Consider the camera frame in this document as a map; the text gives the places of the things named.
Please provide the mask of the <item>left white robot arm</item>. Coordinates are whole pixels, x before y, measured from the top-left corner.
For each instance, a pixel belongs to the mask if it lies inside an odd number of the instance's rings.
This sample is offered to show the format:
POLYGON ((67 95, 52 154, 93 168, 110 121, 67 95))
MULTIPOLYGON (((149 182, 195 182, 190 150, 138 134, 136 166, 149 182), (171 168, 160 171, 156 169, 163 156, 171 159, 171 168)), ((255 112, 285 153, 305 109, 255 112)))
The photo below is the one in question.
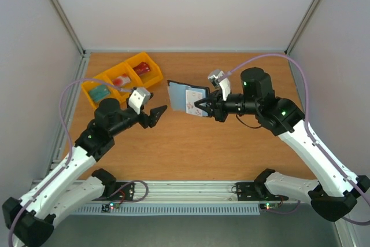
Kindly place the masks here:
POLYGON ((132 199, 121 191, 117 179, 102 168, 80 185, 74 188, 71 185, 114 146, 116 135, 135 124, 143 128, 153 128, 157 124, 167 106, 153 108, 146 114, 144 105, 152 96, 147 90, 138 88, 131 93, 126 109, 121 109, 114 98, 102 100, 94 118, 55 169, 19 199, 10 197, 3 203, 9 246, 42 246, 68 215, 87 202, 115 196, 122 200, 132 199))

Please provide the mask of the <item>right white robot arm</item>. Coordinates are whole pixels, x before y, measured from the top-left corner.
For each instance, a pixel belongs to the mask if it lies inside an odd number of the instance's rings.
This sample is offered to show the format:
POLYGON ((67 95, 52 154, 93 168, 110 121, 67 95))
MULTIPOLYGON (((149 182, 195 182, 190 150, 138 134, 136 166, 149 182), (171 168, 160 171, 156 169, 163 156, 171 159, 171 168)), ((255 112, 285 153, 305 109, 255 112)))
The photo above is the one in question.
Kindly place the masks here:
POLYGON ((305 202, 331 222, 344 218, 361 193, 369 189, 369 178, 356 175, 334 156, 314 133, 303 111, 292 100, 275 95, 271 77, 263 69, 242 71, 241 94, 233 94, 223 76, 220 70, 208 76, 217 89, 195 101, 195 107, 219 122, 230 114, 254 115, 262 128, 291 147, 315 175, 314 180, 300 179, 265 169, 254 180, 256 194, 262 200, 275 195, 305 202))

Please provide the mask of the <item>black leather card holder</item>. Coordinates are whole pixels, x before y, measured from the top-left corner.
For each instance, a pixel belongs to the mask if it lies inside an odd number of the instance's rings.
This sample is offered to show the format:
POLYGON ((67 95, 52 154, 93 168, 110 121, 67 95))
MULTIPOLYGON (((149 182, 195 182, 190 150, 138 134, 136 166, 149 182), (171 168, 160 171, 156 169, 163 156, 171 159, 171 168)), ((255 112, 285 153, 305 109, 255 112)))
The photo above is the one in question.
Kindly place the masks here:
POLYGON ((167 80, 172 110, 189 115, 208 117, 208 113, 195 106, 195 102, 209 95, 209 88, 167 80))

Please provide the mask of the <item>white patterned credit card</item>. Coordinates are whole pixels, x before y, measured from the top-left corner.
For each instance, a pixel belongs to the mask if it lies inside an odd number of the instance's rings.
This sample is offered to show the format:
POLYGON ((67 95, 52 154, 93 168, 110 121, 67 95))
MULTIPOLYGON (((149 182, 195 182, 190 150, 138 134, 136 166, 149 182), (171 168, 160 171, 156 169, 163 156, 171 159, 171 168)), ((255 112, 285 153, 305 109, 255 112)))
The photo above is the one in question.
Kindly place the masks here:
POLYGON ((186 91, 186 113, 193 116, 205 117, 206 113, 195 106, 195 103, 205 96, 205 92, 195 89, 187 89, 186 91))

